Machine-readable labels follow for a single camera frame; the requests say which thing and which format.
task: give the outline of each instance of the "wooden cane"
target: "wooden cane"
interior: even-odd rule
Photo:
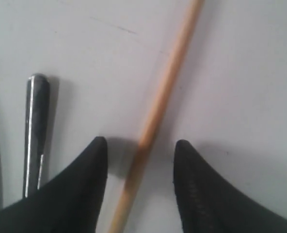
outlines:
[[[192,0],[176,45],[169,58],[162,83],[153,103],[138,148],[128,172],[124,188],[115,210],[109,233],[121,233],[144,175],[149,153],[158,132],[175,80],[188,50],[193,30],[204,0]]]

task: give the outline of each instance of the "white surface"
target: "white surface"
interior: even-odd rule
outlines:
[[[4,206],[22,195],[26,80],[41,72],[60,79],[50,178],[95,136],[109,138],[97,228],[106,232],[123,184],[117,174],[129,164],[187,3],[0,0]],[[182,232],[172,185],[181,138],[287,217],[287,1],[206,1],[126,233]]]

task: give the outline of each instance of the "black object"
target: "black object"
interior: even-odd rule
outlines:
[[[107,173],[107,143],[97,137],[39,191],[0,211],[0,233],[95,232]]]
[[[287,233],[287,220],[222,178],[188,141],[175,149],[174,184],[184,233]]]
[[[40,188],[48,127],[50,84],[43,74],[27,82],[23,197]]]

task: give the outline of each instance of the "wooden stick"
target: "wooden stick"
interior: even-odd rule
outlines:
[[[149,114],[143,134],[139,140],[138,148],[128,172],[118,206],[114,213],[109,233],[121,233],[127,222],[128,215],[144,174],[149,153],[166,111],[167,103],[175,80],[187,53],[188,45],[192,38],[193,30],[203,2],[204,0],[192,0],[192,3],[188,9],[182,30],[169,58],[168,66],[163,76],[163,81],[159,88],[158,95]]]

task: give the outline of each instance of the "thin wooden rod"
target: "thin wooden rod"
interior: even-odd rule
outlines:
[[[127,222],[137,190],[144,175],[149,153],[158,132],[175,80],[183,64],[204,0],[192,0],[176,44],[169,58],[162,83],[154,100],[124,188],[118,202],[109,233],[121,233]]]

